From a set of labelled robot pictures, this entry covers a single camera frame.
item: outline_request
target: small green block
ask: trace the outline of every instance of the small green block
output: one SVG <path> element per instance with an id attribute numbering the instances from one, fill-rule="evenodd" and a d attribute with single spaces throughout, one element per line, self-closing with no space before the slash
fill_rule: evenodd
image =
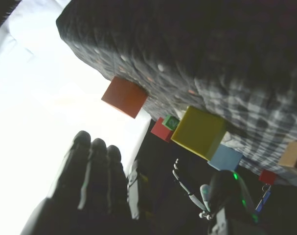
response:
<path id="1" fill-rule="evenodd" d="M 162 124 L 167 127 L 169 130 L 174 131 L 178 124 L 179 124 L 180 120 L 178 120 L 176 117 L 168 115 L 164 121 L 162 122 Z"/>

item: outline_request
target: white surface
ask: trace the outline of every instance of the white surface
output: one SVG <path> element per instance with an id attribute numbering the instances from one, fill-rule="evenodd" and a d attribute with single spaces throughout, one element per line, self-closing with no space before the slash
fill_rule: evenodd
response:
<path id="1" fill-rule="evenodd" d="M 79 130 L 115 144 L 127 170 L 150 116 L 100 100 L 109 82 L 60 40 L 68 0 L 24 0 L 0 29 L 0 235 L 18 235 Z"/>

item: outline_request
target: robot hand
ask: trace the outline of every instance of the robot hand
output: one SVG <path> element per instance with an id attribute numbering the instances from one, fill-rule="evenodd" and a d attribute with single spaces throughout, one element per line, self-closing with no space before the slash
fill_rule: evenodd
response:
<path id="1" fill-rule="evenodd" d="M 33 211 L 21 235 L 140 234 L 131 219 L 127 180 L 116 146 L 79 132 L 51 197 Z"/>

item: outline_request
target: wooden block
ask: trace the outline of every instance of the wooden block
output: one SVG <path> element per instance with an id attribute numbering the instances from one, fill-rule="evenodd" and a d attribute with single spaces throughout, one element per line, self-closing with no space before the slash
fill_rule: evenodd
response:
<path id="1" fill-rule="evenodd" d="M 174 131 L 180 120 L 178 120 L 176 117 L 168 115 L 162 122 L 162 124 L 167 127 L 169 130 Z"/>
<path id="2" fill-rule="evenodd" d="M 242 153 L 221 144 L 208 164 L 217 170 L 236 170 L 242 157 Z"/>
<path id="3" fill-rule="evenodd" d="M 268 170 L 263 170 L 259 176 L 259 180 L 268 185 L 273 185 L 275 179 L 276 179 L 276 174 Z"/>
<path id="4" fill-rule="evenodd" d="M 146 91 L 137 84 L 114 77 L 101 99 L 119 111 L 136 118 L 147 96 Z"/>
<path id="5" fill-rule="evenodd" d="M 153 129 L 151 130 L 151 133 L 158 136 L 159 138 L 163 139 L 166 142 L 170 142 L 171 136 L 173 134 L 173 131 L 166 128 L 163 124 L 163 118 L 159 118 L 156 124 L 154 125 Z"/>
<path id="6" fill-rule="evenodd" d="M 278 165 L 297 175 L 297 141 L 288 144 Z"/>
<path id="7" fill-rule="evenodd" d="M 223 118 L 189 106 L 171 140 L 210 161 L 225 133 Z"/>

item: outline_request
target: bed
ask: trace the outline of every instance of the bed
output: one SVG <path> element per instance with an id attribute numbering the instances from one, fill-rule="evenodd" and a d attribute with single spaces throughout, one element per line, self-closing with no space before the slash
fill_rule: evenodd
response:
<path id="1" fill-rule="evenodd" d="M 72 0 L 57 27 L 106 79 L 142 86 L 154 120 L 188 105 L 219 115 L 241 166 L 297 186 L 277 165 L 297 140 L 297 1 Z"/>

